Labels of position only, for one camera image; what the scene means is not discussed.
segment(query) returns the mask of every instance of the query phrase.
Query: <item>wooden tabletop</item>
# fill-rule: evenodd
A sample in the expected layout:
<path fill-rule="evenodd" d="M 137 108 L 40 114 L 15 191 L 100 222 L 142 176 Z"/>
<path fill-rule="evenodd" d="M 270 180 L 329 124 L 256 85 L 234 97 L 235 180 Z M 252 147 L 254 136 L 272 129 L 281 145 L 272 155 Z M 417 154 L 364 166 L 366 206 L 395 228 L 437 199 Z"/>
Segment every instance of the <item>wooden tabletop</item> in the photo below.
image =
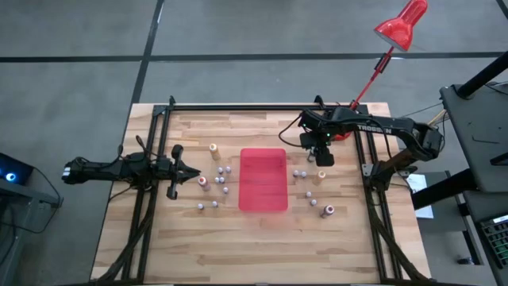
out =
<path fill-rule="evenodd" d="M 146 142 L 152 107 L 133 106 L 124 153 L 140 151 L 137 134 Z M 371 114 L 390 115 L 386 103 L 368 103 L 368 108 Z M 167 154 L 173 145 L 181 144 L 183 161 L 200 169 L 212 182 L 218 166 L 228 165 L 233 171 L 225 176 L 224 185 L 212 183 L 208 192 L 202 191 L 197 179 L 179 185 L 176 201 L 166 197 L 169 182 L 160 184 L 145 283 L 379 282 L 354 138 L 332 143 L 335 165 L 319 168 L 306 161 L 305 150 L 285 145 L 277 138 L 297 116 L 297 111 L 171 112 Z M 301 132 L 295 124 L 284 137 L 298 144 Z M 366 158 L 370 158 L 365 134 L 362 136 Z M 395 138 L 390 136 L 389 142 L 391 152 L 397 153 Z M 211 143 L 220 150 L 219 161 L 211 158 Z M 386 160 L 383 136 L 375 135 L 375 143 L 379 159 Z M 238 209 L 240 151 L 249 147 L 286 150 L 287 211 L 253 214 Z M 307 171 L 309 176 L 294 179 L 291 174 L 295 169 Z M 312 179 L 320 170 L 326 172 L 326 179 L 317 187 Z M 392 182 L 402 184 L 398 178 Z M 221 191 L 224 186 L 229 188 L 228 195 Z M 112 195 L 126 187 L 125 183 L 115 183 Z M 309 204 L 307 191 L 317 200 L 316 207 Z M 135 191 L 128 191 L 109 204 L 92 278 L 101 276 L 125 246 L 135 198 Z M 219 208 L 212 208 L 214 200 Z M 418 270 L 429 276 L 410 193 L 404 187 L 393 186 L 387 200 L 397 243 Z M 205 206 L 203 211 L 198 210 L 198 203 Z M 323 219 L 319 212 L 325 205 L 333 205 L 335 214 Z M 386 246 L 383 252 L 391 269 Z M 136 258 L 133 269 L 135 276 Z"/>

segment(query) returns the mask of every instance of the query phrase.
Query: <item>red plastic tray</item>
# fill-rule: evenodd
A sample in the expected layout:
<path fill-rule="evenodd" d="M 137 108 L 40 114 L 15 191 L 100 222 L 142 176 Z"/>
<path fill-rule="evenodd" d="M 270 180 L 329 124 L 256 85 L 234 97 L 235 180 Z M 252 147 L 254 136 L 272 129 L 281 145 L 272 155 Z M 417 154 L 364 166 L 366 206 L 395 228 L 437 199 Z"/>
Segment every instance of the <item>red plastic tray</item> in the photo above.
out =
<path fill-rule="evenodd" d="M 241 150 L 238 207 L 242 211 L 287 210 L 284 149 Z"/>

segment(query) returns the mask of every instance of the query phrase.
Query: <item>cable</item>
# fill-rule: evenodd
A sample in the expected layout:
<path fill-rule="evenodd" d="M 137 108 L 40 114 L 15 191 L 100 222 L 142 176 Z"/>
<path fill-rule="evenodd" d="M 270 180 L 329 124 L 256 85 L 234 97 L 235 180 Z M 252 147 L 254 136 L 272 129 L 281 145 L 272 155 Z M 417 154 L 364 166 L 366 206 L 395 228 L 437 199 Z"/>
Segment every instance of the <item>cable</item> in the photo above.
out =
<path fill-rule="evenodd" d="M 367 205 L 373 206 L 373 207 L 379 207 L 379 206 L 381 206 L 381 203 L 367 203 Z"/>
<path fill-rule="evenodd" d="M 15 228 L 18 228 L 20 230 L 26 230 L 32 234 L 41 234 L 43 233 L 46 228 L 48 227 L 49 223 L 52 221 L 53 217 L 55 216 L 56 212 L 58 211 L 58 209 L 61 208 L 61 197 L 60 197 L 60 193 L 56 190 L 55 186 L 53 186 L 53 184 L 51 183 L 51 181 L 48 179 L 48 177 L 41 171 L 39 170 L 39 168 L 37 167 L 33 167 L 36 171 L 38 171 L 45 179 L 46 181 L 48 182 L 48 184 L 51 186 L 51 188 L 53 189 L 53 191 L 56 193 L 56 196 L 58 197 L 58 207 L 55 208 L 55 210 L 53 211 L 53 213 L 51 214 L 51 216 L 49 217 L 48 221 L 46 222 L 46 224 L 44 225 L 44 227 L 42 228 L 42 230 L 31 230 L 31 229 L 28 229 L 28 228 L 25 228 L 23 226 L 17 226 L 14 224 L 14 222 L 12 223 L 7 223 L 7 222 L 0 222 L 0 224 L 2 225 L 5 225 L 5 226 L 12 226 L 12 227 L 15 227 Z"/>
<path fill-rule="evenodd" d="M 413 188 L 411 188 L 411 185 L 409 184 L 409 182 L 406 180 L 406 178 L 404 178 L 404 176 L 402 176 L 402 174 L 397 170 L 397 168 L 394 168 L 395 172 L 397 173 L 397 175 L 404 181 L 405 185 L 403 184 L 396 184 L 396 183 L 390 183 L 390 185 L 394 185 L 394 186 L 401 186 L 401 187 L 407 187 L 408 190 L 413 193 Z"/>
<path fill-rule="evenodd" d="M 493 82 L 492 86 L 497 87 L 498 85 L 502 85 L 502 84 L 504 84 L 504 83 L 508 83 L 508 80 L 505 80 L 505 81 L 503 81 L 503 82 L 501 82 L 501 83 L 496 83 L 496 82 Z"/>
<path fill-rule="evenodd" d="M 282 141 L 282 142 L 284 142 L 284 143 L 288 144 L 289 146 L 303 148 L 303 146 L 301 146 L 301 145 L 296 145 L 296 144 L 293 144 L 293 143 L 290 143 L 290 142 L 288 142 L 288 141 L 284 140 L 284 139 L 283 139 L 283 137 L 282 137 L 283 133 L 284 133 L 284 132 L 286 132 L 286 130 L 288 130 L 288 129 L 289 129 L 289 128 L 290 128 L 290 127 L 291 127 L 291 126 L 292 126 L 292 125 L 293 125 L 293 124 L 297 121 L 297 120 L 299 120 L 301 116 L 302 116 L 302 115 L 300 114 L 300 115 L 299 115 L 299 116 L 298 116 L 295 120 L 293 120 L 293 122 L 292 122 L 292 123 L 290 123 L 290 125 L 288 125 L 288 126 L 287 126 L 286 128 L 284 128 L 282 131 L 280 131 L 280 133 L 279 133 L 279 139 L 280 139 L 280 141 Z"/>
<path fill-rule="evenodd" d="M 165 155 L 157 155 L 155 154 L 154 152 L 146 149 L 146 147 L 144 147 L 144 143 L 143 143 L 143 140 L 141 139 L 141 137 L 139 135 L 136 135 L 136 141 L 137 141 L 137 144 L 139 144 L 141 146 L 141 148 L 143 149 L 143 151 L 145 151 L 145 153 L 147 154 L 152 154 L 153 156 L 159 158 L 159 157 L 164 157 Z"/>
<path fill-rule="evenodd" d="M 125 190 L 123 190 L 123 191 L 121 191 L 121 192 L 119 192 L 117 194 L 114 194 L 110 199 L 108 199 L 108 203 L 111 202 L 112 199 L 118 197 L 119 195 L 125 193 L 126 191 L 128 191 L 128 190 L 130 190 L 132 188 L 133 188 L 133 186 L 130 186 L 130 187 L 127 187 Z"/>
<path fill-rule="evenodd" d="M 10 250 L 13 248 L 14 243 L 16 241 L 16 226 L 14 226 L 14 211 L 10 205 L 9 209 L 10 209 L 10 223 L 12 224 L 13 227 L 13 240 L 10 242 L 6 254 L 4 254 L 3 258 L 0 260 L 0 266 L 6 261 L 7 257 L 9 256 Z"/>
<path fill-rule="evenodd" d="M 439 149 L 439 153 L 443 152 L 443 149 L 445 149 L 445 145 L 446 145 L 446 131 L 445 131 L 445 121 L 446 120 L 445 120 L 445 116 L 446 116 L 447 113 L 448 113 L 448 111 L 446 111 L 443 114 L 443 120 L 441 120 L 441 123 L 443 123 L 443 145 Z"/>
<path fill-rule="evenodd" d="M 117 148 L 117 157 L 109 164 L 105 164 L 104 166 L 101 166 L 101 167 L 98 167 L 97 170 L 101 170 L 101 169 L 104 169 L 104 168 L 108 168 L 109 166 L 112 166 L 113 164 L 117 163 L 118 160 L 120 160 L 120 158 L 122 158 L 121 154 L 124 152 L 124 146 L 122 144 L 120 144 Z M 87 158 L 84 158 L 84 157 L 76 157 L 75 158 L 75 162 L 76 164 L 79 166 L 79 167 L 82 167 L 83 166 L 83 162 L 84 161 L 85 163 L 88 163 L 90 162 L 90 160 L 88 160 Z"/>
<path fill-rule="evenodd" d="M 436 107 L 436 106 L 439 106 L 439 105 L 441 105 L 441 104 L 443 104 L 443 103 L 439 102 L 439 103 L 436 103 L 436 104 L 434 104 L 434 105 L 427 106 L 426 108 L 423 108 L 423 109 L 420 109 L 420 110 L 416 110 L 416 111 L 414 111 L 414 112 L 411 112 L 410 114 L 404 114 L 403 116 L 400 116 L 400 117 L 401 117 L 401 118 L 408 117 L 408 116 L 410 116 L 410 115 L 420 113 L 420 112 L 422 112 L 422 111 L 425 111 L 425 110 L 431 109 L 431 108 Z"/>
<path fill-rule="evenodd" d="M 499 89 L 497 89 L 497 88 L 493 88 L 493 87 L 491 87 L 491 86 L 489 86 L 489 85 L 486 85 L 486 84 L 485 84 L 485 86 L 486 86 L 486 87 L 488 87 L 488 88 L 490 88 L 490 89 L 491 89 L 491 90 L 493 90 L 493 91 L 497 91 L 497 92 L 498 92 L 498 93 L 500 93 L 500 94 L 508 95 L 508 93 L 506 93 L 506 92 L 504 92 L 504 91 L 500 91 L 500 90 L 499 90 Z"/>
<path fill-rule="evenodd" d="M 381 125 L 381 123 L 377 122 L 376 120 L 372 120 L 380 129 L 381 131 L 383 131 L 383 136 L 384 136 L 384 142 L 385 144 L 387 145 L 387 151 L 388 151 L 388 157 L 390 157 L 391 159 L 391 152 L 390 152 L 390 143 L 388 143 L 388 136 L 387 136 L 387 132 L 386 130 L 383 128 L 383 126 Z"/>

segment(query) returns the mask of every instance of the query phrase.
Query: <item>blue light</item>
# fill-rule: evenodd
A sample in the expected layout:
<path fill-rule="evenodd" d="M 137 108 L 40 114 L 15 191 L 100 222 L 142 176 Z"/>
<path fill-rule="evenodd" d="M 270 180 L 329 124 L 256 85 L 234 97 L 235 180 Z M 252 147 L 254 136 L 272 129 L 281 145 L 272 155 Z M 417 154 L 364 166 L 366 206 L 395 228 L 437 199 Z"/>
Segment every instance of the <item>blue light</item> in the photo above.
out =
<path fill-rule="evenodd" d="M 6 175 L 6 179 L 9 181 L 9 182 L 12 182 L 16 179 L 16 174 L 14 173 L 9 173 Z"/>

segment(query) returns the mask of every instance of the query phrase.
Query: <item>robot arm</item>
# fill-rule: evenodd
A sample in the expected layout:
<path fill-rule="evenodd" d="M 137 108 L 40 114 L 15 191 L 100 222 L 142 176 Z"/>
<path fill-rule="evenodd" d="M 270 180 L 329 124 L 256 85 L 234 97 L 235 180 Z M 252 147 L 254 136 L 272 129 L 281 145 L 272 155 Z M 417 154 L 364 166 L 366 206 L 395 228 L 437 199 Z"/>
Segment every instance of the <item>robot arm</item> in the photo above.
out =
<path fill-rule="evenodd" d="M 175 145 L 171 162 L 166 156 L 150 160 L 147 153 L 132 153 L 111 163 L 90 162 L 77 157 L 65 164 L 62 180 L 66 184 L 82 184 L 88 180 L 125 181 L 138 189 L 149 189 L 154 180 L 170 180 L 167 197 L 176 199 L 176 184 L 199 176 L 201 171 L 187 167 L 181 160 L 183 147 Z"/>
<path fill-rule="evenodd" d="M 372 187 L 387 189 L 391 176 L 417 160 L 428 161 L 437 158 L 441 150 L 443 136 L 437 129 L 425 123 L 416 123 L 410 118 L 386 118 L 370 114 L 360 114 L 347 107 L 337 107 L 325 111 L 323 115 L 311 110 L 300 114 L 298 126 L 306 132 L 300 134 L 301 146 L 310 149 L 316 157 L 318 166 L 332 166 L 333 154 L 328 146 L 335 135 L 344 135 L 354 130 L 382 133 L 399 137 L 406 149 L 388 161 L 380 161 L 372 166 L 369 182 Z"/>

